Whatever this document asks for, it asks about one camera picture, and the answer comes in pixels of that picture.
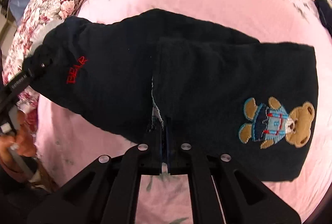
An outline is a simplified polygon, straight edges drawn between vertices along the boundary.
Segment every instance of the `finger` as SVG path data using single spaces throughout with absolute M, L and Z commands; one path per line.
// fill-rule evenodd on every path
M 24 143 L 26 139 L 31 138 L 31 134 L 28 132 L 28 129 L 25 125 L 21 125 L 20 129 L 17 131 L 16 134 L 16 143 L 17 144 L 21 144 Z
M 12 144 L 15 143 L 15 138 L 13 136 L 0 136 L 0 149 L 7 149 L 9 148 Z
M 16 153 L 20 156 L 32 157 L 36 154 L 37 148 L 35 145 L 29 147 L 20 147 Z
M 24 137 L 23 140 L 17 142 L 17 145 L 19 146 L 17 149 L 17 153 L 19 155 L 24 155 L 27 152 L 34 150 L 34 139 L 30 134 L 28 134 Z
M 26 115 L 21 110 L 17 111 L 17 121 L 20 125 L 24 124 L 26 120 Z
M 37 147 L 34 145 L 32 148 L 30 148 L 29 150 L 24 152 L 24 154 L 22 156 L 34 157 L 36 155 L 36 153 L 37 153 Z

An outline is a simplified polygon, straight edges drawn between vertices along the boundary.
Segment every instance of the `floral bedding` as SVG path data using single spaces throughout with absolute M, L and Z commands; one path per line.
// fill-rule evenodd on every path
M 23 59 L 29 54 L 34 36 L 52 19 L 65 19 L 74 14 L 83 0 L 30 0 L 3 67 L 3 82 L 7 84 L 22 70 Z M 19 109 L 28 115 L 29 123 L 36 128 L 39 93 L 28 87 L 19 96 Z

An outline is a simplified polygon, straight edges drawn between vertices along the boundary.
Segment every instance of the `red floral pattern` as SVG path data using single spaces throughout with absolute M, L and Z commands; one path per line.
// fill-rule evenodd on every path
M 30 0 L 22 22 L 8 51 L 2 74 L 4 84 L 22 70 L 22 62 L 29 54 L 38 31 L 52 19 L 65 19 L 73 15 L 83 0 Z M 29 124 L 35 130 L 39 93 L 28 87 L 19 96 L 18 107 L 28 114 Z

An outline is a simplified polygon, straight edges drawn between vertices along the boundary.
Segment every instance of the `red embroidered text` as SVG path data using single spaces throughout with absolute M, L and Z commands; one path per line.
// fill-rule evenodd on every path
M 82 66 L 85 64 L 85 62 L 87 62 L 88 60 L 85 59 L 85 57 L 81 56 L 77 62 L 79 63 L 78 64 L 75 64 L 72 68 L 69 69 L 69 74 L 68 74 L 68 77 L 67 77 L 67 84 L 75 84 L 76 83 L 76 75 L 77 75 L 77 72 L 80 68 L 82 68 Z

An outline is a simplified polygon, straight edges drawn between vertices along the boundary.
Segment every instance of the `dark cloth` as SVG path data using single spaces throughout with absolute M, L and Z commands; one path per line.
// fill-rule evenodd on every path
M 327 28 L 332 36 L 332 9 L 330 5 L 325 0 L 315 0 L 315 5 L 322 25 Z
M 235 44 L 255 40 L 238 31 L 229 30 L 225 35 L 220 28 L 157 9 L 112 25 L 72 16 L 45 36 L 34 56 L 24 61 L 23 69 L 40 66 L 51 56 L 53 64 L 47 74 L 31 84 L 34 90 L 97 127 L 140 143 L 151 119 L 158 39 L 225 39 Z M 72 83 L 70 72 L 76 68 Z
M 273 96 L 288 112 L 306 101 L 317 108 L 312 47 L 261 44 L 234 29 L 155 9 L 112 25 L 69 17 L 23 69 L 47 57 L 53 64 L 32 88 L 103 130 L 142 141 L 153 77 L 155 103 L 162 118 L 172 119 L 175 135 L 209 155 L 230 154 L 260 180 L 292 180 L 301 171 L 312 135 L 302 148 L 283 139 L 262 150 L 257 142 L 241 143 L 238 131 L 250 97 L 266 104 Z
M 260 149 L 259 142 L 241 143 L 238 131 L 249 123 L 243 105 L 251 97 L 259 105 L 273 96 L 288 112 L 307 101 L 317 108 L 314 48 L 164 39 L 158 43 L 158 52 L 153 96 L 162 118 L 172 118 L 174 136 L 185 136 L 184 141 L 212 156 L 229 154 L 262 181 L 298 177 L 312 135 L 302 148 L 282 139 Z

